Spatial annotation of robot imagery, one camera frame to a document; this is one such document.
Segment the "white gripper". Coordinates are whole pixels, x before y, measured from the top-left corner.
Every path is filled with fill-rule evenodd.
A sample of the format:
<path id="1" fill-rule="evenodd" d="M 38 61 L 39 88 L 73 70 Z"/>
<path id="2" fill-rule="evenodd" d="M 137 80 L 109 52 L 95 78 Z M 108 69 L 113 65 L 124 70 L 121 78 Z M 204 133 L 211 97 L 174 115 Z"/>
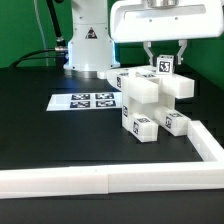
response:
<path id="1" fill-rule="evenodd" d="M 144 42 L 151 66 L 156 65 L 156 55 L 150 41 L 179 40 L 175 65 L 181 65 L 186 39 L 218 37 L 224 32 L 223 7 L 224 0 L 177 0 L 168 7 L 151 7 L 150 0 L 117 1 L 110 13 L 111 37 L 117 43 Z"/>

